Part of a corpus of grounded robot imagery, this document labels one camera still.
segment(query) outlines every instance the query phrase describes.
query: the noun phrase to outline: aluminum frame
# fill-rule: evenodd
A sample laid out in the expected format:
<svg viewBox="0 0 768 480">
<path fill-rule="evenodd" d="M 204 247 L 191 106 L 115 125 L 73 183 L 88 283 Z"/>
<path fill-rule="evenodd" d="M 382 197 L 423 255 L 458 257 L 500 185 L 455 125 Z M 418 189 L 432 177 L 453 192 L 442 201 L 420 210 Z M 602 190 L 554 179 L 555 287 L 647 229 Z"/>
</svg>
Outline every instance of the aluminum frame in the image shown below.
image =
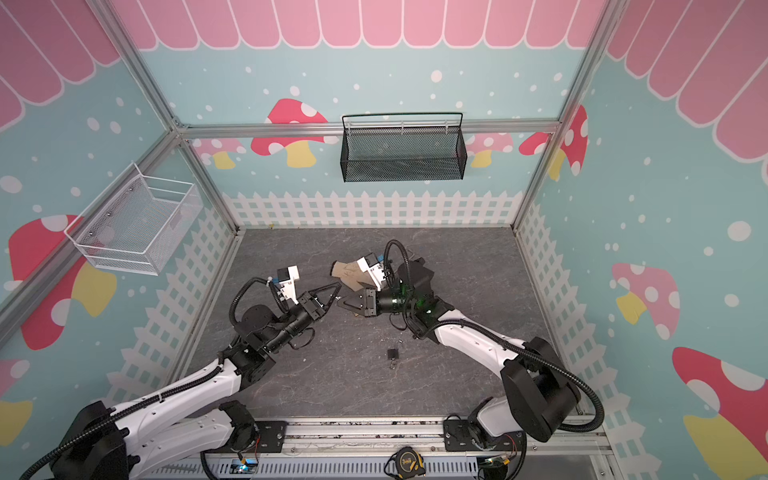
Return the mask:
<svg viewBox="0 0 768 480">
<path fill-rule="evenodd" d="M 589 87 L 589 84 L 592 82 L 594 73 L 598 69 L 598 65 L 605 55 L 605 49 L 608 42 L 611 40 L 628 3 L 629 0 L 608 0 L 603 9 L 598 26 L 590 38 L 587 53 L 581 61 L 576 78 L 568 93 L 568 99 L 565 101 L 565 106 L 563 107 L 560 116 L 560 127 L 549 139 L 544 154 L 541 156 L 541 161 L 531 178 L 531 183 L 525 191 L 525 196 L 520 204 L 520 214 L 515 218 L 515 222 L 512 224 L 512 229 L 515 231 L 515 234 L 517 234 L 520 224 L 528 214 L 528 208 L 536 197 L 536 193 L 541 188 L 545 173 L 549 168 L 549 165 L 554 161 L 554 157 L 560 149 L 560 144 L 565 139 L 565 134 L 568 132 L 568 128 L 571 126 L 571 122 L 576 116 L 579 105 L 581 105 L 581 101 L 587 93 L 587 87 Z"/>
</svg>

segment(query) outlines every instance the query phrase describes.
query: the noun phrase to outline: light blue wall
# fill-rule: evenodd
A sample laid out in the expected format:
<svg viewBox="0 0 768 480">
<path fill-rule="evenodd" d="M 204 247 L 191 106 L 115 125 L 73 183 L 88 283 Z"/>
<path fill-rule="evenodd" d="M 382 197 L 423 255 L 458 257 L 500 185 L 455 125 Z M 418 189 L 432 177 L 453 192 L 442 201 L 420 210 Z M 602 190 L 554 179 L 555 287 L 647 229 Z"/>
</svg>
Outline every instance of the light blue wall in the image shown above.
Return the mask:
<svg viewBox="0 0 768 480">
<path fill-rule="evenodd" d="M 301 100 L 328 121 L 366 111 L 556 118 L 583 53 L 565 45 L 545 50 L 241 45 L 192 51 L 161 45 L 142 55 L 183 123 L 254 124 L 264 122 L 281 98 Z M 440 72 L 439 81 L 433 80 L 434 71 Z"/>
<path fill-rule="evenodd" d="M 614 389 L 609 396 L 601 390 L 601 397 L 611 404 L 608 438 L 624 473 L 631 473 L 628 480 L 653 478 L 654 472 L 664 480 L 715 479 L 710 468 L 717 468 L 694 444 L 684 416 L 710 419 L 717 416 L 716 408 L 686 387 L 672 355 L 686 347 L 751 372 L 758 384 L 768 377 L 768 187 L 759 164 L 734 161 L 715 145 L 709 127 L 688 124 L 674 101 L 660 101 L 645 80 L 627 74 L 623 62 L 605 59 L 590 89 L 584 100 L 590 138 L 584 166 L 577 177 L 563 173 L 558 182 L 546 179 L 535 199 L 540 209 L 535 216 L 545 218 L 556 255 L 570 270 L 568 282 L 578 288 L 576 300 L 586 308 L 584 318 L 594 324 L 594 341 L 605 346 L 604 366 L 617 370 Z M 735 241 L 729 235 L 734 222 L 749 224 L 748 238 Z M 616 300 L 627 290 L 611 273 L 616 263 L 655 267 L 674 278 L 680 321 L 671 338 L 660 338 L 649 312 L 636 325 L 624 319 Z M 737 296 L 738 304 L 729 306 L 733 301 L 726 295 Z M 572 349 L 583 341 L 581 326 L 567 330 L 560 333 L 571 343 L 565 348 Z M 582 355 L 579 348 L 571 362 L 581 362 Z M 717 365 L 702 366 L 703 378 L 722 376 Z M 579 372 L 585 374 L 583 367 Z M 626 410 L 622 395 L 628 397 Z M 765 425 L 764 403 L 730 398 L 722 390 L 718 395 L 731 412 L 752 412 L 750 422 Z M 716 439 L 725 432 L 711 434 Z M 731 449 L 739 436 L 720 437 L 730 439 L 718 446 L 720 461 L 732 462 L 731 472 L 751 462 L 754 473 L 768 474 L 768 463 L 748 459 L 747 449 Z M 752 439 L 763 449 L 765 441 L 764 435 Z M 765 478 L 733 474 L 722 478 Z"/>
</svg>

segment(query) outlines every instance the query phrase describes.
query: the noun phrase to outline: pink mushroom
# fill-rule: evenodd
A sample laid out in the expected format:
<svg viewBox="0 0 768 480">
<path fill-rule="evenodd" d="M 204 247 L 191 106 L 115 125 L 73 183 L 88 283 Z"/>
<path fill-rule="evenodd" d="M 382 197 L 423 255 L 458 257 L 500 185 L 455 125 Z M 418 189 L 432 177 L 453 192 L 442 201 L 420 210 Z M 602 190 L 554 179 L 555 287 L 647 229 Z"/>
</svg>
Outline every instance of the pink mushroom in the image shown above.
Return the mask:
<svg viewBox="0 0 768 480">
<path fill-rule="evenodd" d="M 473 168 L 486 168 L 490 165 L 492 151 L 509 153 L 515 149 L 510 134 L 476 134 L 468 138 L 465 144 L 467 151 L 475 154 Z"/>
<path fill-rule="evenodd" d="M 584 166 L 584 156 L 587 154 L 587 133 L 587 111 L 584 109 L 584 105 L 579 105 L 571 128 L 565 132 L 560 150 L 554 156 L 554 161 L 549 167 L 549 177 L 552 180 L 560 180 L 560 169 L 566 158 L 568 164 L 571 165 L 571 172 L 574 176 L 581 172 L 581 167 Z"/>
<path fill-rule="evenodd" d="M 549 134 L 536 132 L 520 144 L 520 153 L 527 156 L 538 155 L 547 147 L 547 142 L 549 142 Z"/>
<path fill-rule="evenodd" d="M 680 294 L 670 273 L 660 268 L 616 263 L 613 275 L 612 288 L 618 284 L 629 290 L 627 295 L 616 299 L 624 318 L 634 325 L 647 310 L 659 337 L 668 340 L 680 319 Z"/>
<path fill-rule="evenodd" d="M 219 170 L 235 168 L 235 163 L 227 152 L 237 152 L 238 154 L 246 152 L 243 144 L 236 138 L 196 138 L 192 142 L 192 147 L 204 164 L 210 165 L 210 159 L 213 158 L 214 165 Z"/>
<path fill-rule="evenodd" d="M 325 124 L 328 121 L 308 104 L 292 98 L 280 99 L 265 120 L 268 124 Z M 335 144 L 338 137 L 272 137 L 254 138 L 250 149 L 256 154 L 267 156 L 281 151 L 288 152 L 288 166 L 293 168 L 312 167 L 317 159 L 310 151 L 309 141 Z"/>
</svg>

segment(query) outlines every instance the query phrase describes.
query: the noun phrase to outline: red mushroom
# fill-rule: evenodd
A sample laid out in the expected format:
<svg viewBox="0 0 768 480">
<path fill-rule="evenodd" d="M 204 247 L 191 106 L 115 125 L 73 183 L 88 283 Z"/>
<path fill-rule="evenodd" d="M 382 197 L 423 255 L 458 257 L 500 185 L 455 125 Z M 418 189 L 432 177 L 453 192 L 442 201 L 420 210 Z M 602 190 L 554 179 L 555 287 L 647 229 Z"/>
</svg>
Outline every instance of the red mushroom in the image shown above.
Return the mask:
<svg viewBox="0 0 768 480">
<path fill-rule="evenodd" d="M 236 138 L 196 138 L 192 142 L 192 147 L 204 164 L 210 165 L 210 159 L 213 158 L 214 165 L 219 170 L 235 168 L 235 163 L 227 152 L 233 151 L 238 154 L 246 152 L 243 144 Z"/>
<path fill-rule="evenodd" d="M 536 132 L 520 144 L 520 153 L 527 156 L 538 155 L 547 147 L 547 142 L 549 142 L 549 134 Z"/>
<path fill-rule="evenodd" d="M 41 218 L 11 235 L 8 254 L 14 280 L 6 282 L 7 290 L 16 288 L 63 241 L 64 228 L 75 218 L 74 215 Z M 78 259 L 22 324 L 22 336 L 27 346 L 33 350 L 44 349 L 61 336 L 73 299 L 82 303 L 91 316 L 98 316 L 117 287 L 118 279 L 114 274 L 95 269 L 85 257 Z"/>
<path fill-rule="evenodd" d="M 680 320 L 680 294 L 670 273 L 661 268 L 616 263 L 613 274 L 611 287 L 619 284 L 629 290 L 627 295 L 616 299 L 624 318 L 634 325 L 647 310 L 659 337 L 669 340 Z"/>
<path fill-rule="evenodd" d="M 503 151 L 509 153 L 515 149 L 510 134 L 476 134 L 465 142 L 467 151 L 475 154 L 472 160 L 473 168 L 486 168 L 491 164 L 491 152 Z"/>
<path fill-rule="evenodd" d="M 565 132 L 565 138 L 560 145 L 560 150 L 554 156 L 554 162 L 549 167 L 549 177 L 554 180 L 560 180 L 560 168 L 563 160 L 568 159 L 571 165 L 571 172 L 574 176 L 578 175 L 581 167 L 584 166 L 584 156 L 587 154 L 587 111 L 583 105 L 579 105 L 576 117 L 571 123 L 571 128 Z"/>
<path fill-rule="evenodd" d="M 579 105 L 571 128 L 565 132 L 563 143 L 560 144 L 558 152 L 554 155 L 554 161 L 549 167 L 549 177 L 552 180 L 560 180 L 560 169 L 566 158 L 568 164 L 571 165 L 571 172 L 574 176 L 581 172 L 581 167 L 584 166 L 584 156 L 587 154 L 588 130 L 587 111 L 583 105 Z M 520 145 L 520 153 L 533 155 L 543 151 L 548 138 L 547 134 L 541 132 L 531 135 Z"/>
<path fill-rule="evenodd" d="M 672 365 L 686 386 L 715 411 L 683 423 L 704 461 L 726 480 L 768 472 L 768 383 L 754 373 L 685 347 L 672 352 Z"/>
<path fill-rule="evenodd" d="M 325 124 L 328 121 L 309 105 L 292 98 L 280 99 L 265 120 L 268 124 Z M 288 152 L 288 166 L 293 168 L 312 167 L 317 159 L 310 151 L 309 141 L 335 144 L 338 137 L 272 137 L 254 138 L 250 149 L 256 154 L 267 156 L 281 151 Z"/>
</svg>

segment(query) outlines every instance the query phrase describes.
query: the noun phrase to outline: white polka dot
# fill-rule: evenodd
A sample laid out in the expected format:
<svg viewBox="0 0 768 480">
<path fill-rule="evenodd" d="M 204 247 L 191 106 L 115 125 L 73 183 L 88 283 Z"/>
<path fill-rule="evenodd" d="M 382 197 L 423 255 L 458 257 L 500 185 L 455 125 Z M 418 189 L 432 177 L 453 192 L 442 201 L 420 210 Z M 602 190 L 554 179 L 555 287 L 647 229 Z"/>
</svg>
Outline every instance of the white polka dot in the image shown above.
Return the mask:
<svg viewBox="0 0 768 480">
<path fill-rule="evenodd" d="M 67 324 L 67 316 L 69 315 L 69 303 L 71 301 L 71 298 L 65 298 L 56 302 L 56 304 L 51 309 L 51 320 L 53 320 L 53 323 L 59 326 L 64 326 Z"/>
<path fill-rule="evenodd" d="M 745 221 L 739 220 L 728 226 L 728 237 L 734 242 L 743 242 L 752 234 L 752 227 Z"/>
<path fill-rule="evenodd" d="M 22 191 L 22 183 L 16 177 L 6 175 L 0 178 L 0 188 L 10 194 L 17 194 Z"/>
<path fill-rule="evenodd" d="M 662 325 L 661 323 L 656 325 L 656 333 L 659 334 L 659 338 L 661 338 L 662 340 L 670 339 L 670 330 L 667 328 L 666 325 Z"/>
<path fill-rule="evenodd" d="M 691 392 L 698 395 L 700 399 L 715 409 L 716 412 L 720 411 L 720 399 L 717 398 L 717 393 L 712 387 L 699 379 L 690 380 L 686 385 L 688 385 Z"/>
<path fill-rule="evenodd" d="M 29 360 L 19 360 L 11 367 L 11 377 L 20 379 L 29 370 Z"/>
<path fill-rule="evenodd" d="M 764 378 L 759 377 L 754 373 L 747 372 L 746 370 L 742 370 L 730 363 L 720 362 L 720 368 L 723 370 L 726 378 L 742 390 L 754 392 L 763 388 L 763 385 L 766 382 Z"/>
<path fill-rule="evenodd" d="M 3 283 L 3 284 L 2 284 L 2 287 L 3 287 L 5 290 L 7 290 L 7 291 L 9 291 L 9 292 L 12 292 L 12 291 L 16 290 L 16 288 L 17 288 L 19 285 L 21 285 L 21 284 L 22 284 L 22 281 L 21 281 L 21 280 L 9 280 L 9 281 L 7 281 L 7 282 Z"/>
<path fill-rule="evenodd" d="M 725 296 L 725 304 L 728 306 L 738 306 L 739 305 L 739 297 L 736 295 L 733 295 L 732 293 L 728 293 Z"/>
<path fill-rule="evenodd" d="M 659 291 L 652 286 L 649 286 L 647 289 L 645 289 L 645 299 L 651 303 L 655 302 L 659 299 Z"/>
</svg>

